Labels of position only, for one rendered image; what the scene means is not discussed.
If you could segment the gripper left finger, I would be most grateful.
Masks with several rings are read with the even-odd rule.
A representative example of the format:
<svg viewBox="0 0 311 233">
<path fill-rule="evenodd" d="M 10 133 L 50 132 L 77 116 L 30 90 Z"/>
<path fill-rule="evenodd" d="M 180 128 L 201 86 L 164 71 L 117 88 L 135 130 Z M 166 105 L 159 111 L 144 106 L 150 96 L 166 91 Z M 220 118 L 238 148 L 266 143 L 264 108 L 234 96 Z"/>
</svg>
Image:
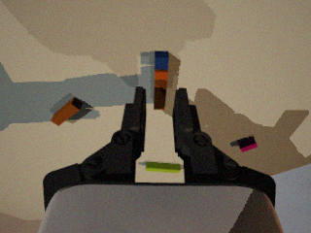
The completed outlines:
<svg viewBox="0 0 311 233">
<path fill-rule="evenodd" d="M 72 183 L 87 181 L 135 183 L 136 160 L 145 148 L 146 115 L 146 88 L 136 86 L 133 104 L 125 103 L 121 130 L 113 134 L 109 144 L 86 158 L 81 164 L 76 163 L 45 175 L 43 180 L 45 211 L 54 194 Z"/>
</svg>

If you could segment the orange rod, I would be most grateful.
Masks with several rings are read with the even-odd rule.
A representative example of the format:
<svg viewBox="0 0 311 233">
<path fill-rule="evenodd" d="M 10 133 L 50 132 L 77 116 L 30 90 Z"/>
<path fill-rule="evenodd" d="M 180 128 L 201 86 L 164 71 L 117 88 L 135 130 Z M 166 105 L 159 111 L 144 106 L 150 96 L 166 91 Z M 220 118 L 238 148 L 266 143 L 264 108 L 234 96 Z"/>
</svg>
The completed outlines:
<svg viewBox="0 0 311 233">
<path fill-rule="evenodd" d="M 168 70 L 155 69 L 154 110 L 165 110 Z"/>
<path fill-rule="evenodd" d="M 82 105 L 83 102 L 74 97 L 53 115 L 51 122 L 59 126 L 69 117 L 78 112 L 81 109 Z"/>
</svg>

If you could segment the lime green rod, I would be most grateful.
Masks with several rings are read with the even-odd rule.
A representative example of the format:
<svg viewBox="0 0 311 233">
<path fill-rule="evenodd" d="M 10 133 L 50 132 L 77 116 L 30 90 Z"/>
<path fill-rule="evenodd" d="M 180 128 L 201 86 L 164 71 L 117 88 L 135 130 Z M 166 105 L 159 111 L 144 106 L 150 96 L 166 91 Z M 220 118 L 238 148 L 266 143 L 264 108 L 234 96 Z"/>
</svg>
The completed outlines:
<svg viewBox="0 0 311 233">
<path fill-rule="evenodd" d="M 149 162 L 146 163 L 146 171 L 180 173 L 181 165 L 173 163 Z"/>
</svg>

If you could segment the small blue block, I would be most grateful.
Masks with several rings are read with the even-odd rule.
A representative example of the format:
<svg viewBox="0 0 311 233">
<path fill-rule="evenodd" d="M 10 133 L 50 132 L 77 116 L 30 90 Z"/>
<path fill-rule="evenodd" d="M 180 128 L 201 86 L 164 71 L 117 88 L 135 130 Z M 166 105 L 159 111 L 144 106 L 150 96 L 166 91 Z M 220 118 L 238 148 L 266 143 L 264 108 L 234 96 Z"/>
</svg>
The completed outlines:
<svg viewBox="0 0 311 233">
<path fill-rule="evenodd" d="M 155 69 L 168 70 L 169 55 L 168 51 L 155 50 Z"/>
</svg>

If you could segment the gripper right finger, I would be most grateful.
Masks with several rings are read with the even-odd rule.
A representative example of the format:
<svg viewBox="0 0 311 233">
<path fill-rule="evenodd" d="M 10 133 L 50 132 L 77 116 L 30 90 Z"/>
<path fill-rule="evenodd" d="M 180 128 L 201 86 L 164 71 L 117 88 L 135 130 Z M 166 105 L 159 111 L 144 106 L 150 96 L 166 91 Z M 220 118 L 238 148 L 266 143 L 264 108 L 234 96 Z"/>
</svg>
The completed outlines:
<svg viewBox="0 0 311 233">
<path fill-rule="evenodd" d="M 195 105 L 186 88 L 176 89 L 173 108 L 175 152 L 184 160 L 185 183 L 242 183 L 263 191 L 275 209 L 276 184 L 259 171 L 241 167 L 212 144 L 200 129 Z M 220 180 L 219 180 L 220 179 Z"/>
</svg>

